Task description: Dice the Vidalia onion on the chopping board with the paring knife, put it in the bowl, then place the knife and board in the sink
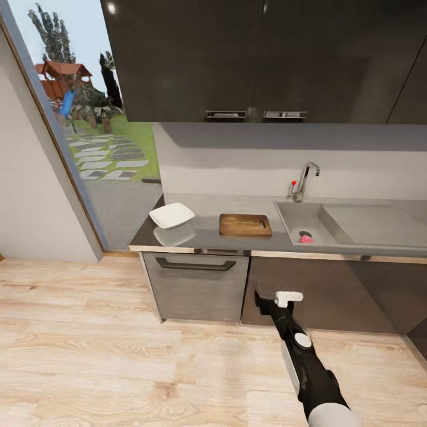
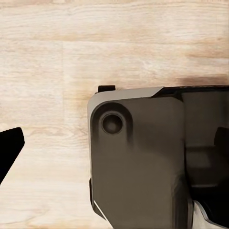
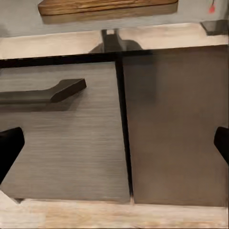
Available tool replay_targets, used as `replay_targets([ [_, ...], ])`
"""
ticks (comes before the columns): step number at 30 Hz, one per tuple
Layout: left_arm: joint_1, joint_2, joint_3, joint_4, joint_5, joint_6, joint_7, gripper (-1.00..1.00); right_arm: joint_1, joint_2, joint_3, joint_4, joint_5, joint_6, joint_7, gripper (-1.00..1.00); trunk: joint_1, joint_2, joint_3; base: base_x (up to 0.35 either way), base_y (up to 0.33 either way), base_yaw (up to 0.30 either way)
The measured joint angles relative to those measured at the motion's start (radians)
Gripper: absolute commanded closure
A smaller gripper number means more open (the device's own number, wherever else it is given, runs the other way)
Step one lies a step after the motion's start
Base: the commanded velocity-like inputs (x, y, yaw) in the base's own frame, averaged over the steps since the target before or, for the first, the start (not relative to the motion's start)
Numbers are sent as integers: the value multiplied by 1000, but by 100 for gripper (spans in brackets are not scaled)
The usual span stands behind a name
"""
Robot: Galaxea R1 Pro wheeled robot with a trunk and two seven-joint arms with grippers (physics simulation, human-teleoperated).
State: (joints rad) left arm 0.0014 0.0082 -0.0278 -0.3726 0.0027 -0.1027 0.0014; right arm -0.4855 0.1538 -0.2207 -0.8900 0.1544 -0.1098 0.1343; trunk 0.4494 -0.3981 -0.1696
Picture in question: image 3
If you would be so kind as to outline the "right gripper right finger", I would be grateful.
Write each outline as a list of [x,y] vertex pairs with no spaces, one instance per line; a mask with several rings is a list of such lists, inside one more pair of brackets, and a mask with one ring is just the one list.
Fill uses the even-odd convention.
[[229,129],[218,127],[215,133],[214,145],[229,165]]

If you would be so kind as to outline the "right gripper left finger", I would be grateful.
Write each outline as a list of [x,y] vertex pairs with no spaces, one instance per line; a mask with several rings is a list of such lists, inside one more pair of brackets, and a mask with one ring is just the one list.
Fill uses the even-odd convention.
[[0,184],[25,145],[20,127],[0,132]]

